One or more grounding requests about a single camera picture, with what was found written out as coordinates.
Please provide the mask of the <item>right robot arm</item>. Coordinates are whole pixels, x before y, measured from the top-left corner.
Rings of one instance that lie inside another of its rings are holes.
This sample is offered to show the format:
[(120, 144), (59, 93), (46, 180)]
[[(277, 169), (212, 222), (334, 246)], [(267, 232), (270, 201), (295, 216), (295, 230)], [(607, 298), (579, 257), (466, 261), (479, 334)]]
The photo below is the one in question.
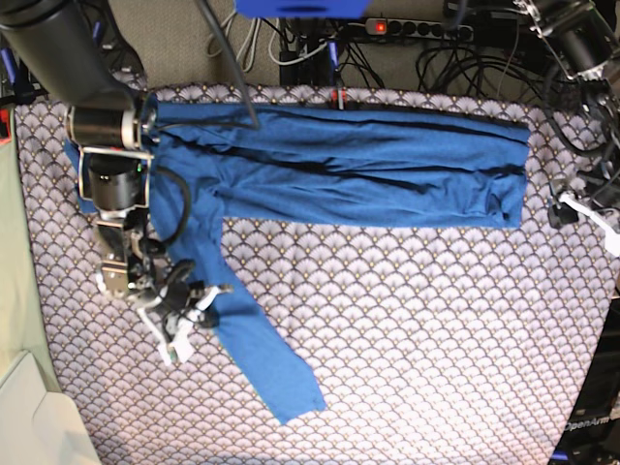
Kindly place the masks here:
[[(184, 232), (191, 211), (187, 183), (170, 169), (152, 166), (156, 98), (111, 74), (75, 1), (4, 1), (1, 32), (45, 90), (68, 107), (67, 137), (78, 150), (78, 194), (98, 213), (99, 289), (127, 299), (141, 313), (156, 311), (172, 333), (183, 324), (215, 326), (216, 318), (200, 303), (203, 284), (187, 280), (194, 261), (180, 261), (167, 276), (156, 266)], [(155, 173), (174, 182), (183, 200), (175, 231), (161, 240), (147, 232)]]

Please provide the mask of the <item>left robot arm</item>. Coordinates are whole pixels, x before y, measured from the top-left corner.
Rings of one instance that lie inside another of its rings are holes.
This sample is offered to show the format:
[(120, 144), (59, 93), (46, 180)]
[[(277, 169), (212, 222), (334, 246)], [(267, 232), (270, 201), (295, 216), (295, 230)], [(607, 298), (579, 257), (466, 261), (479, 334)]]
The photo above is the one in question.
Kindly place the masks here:
[[(619, 40), (593, 1), (516, 1), (530, 29), (554, 59), (542, 85), (542, 112), (555, 137), (572, 154), (594, 163), (577, 177), (575, 196), (596, 213), (619, 212)], [(600, 124), (604, 140), (580, 148), (564, 133), (550, 102), (558, 77), (576, 85), (580, 104)]]

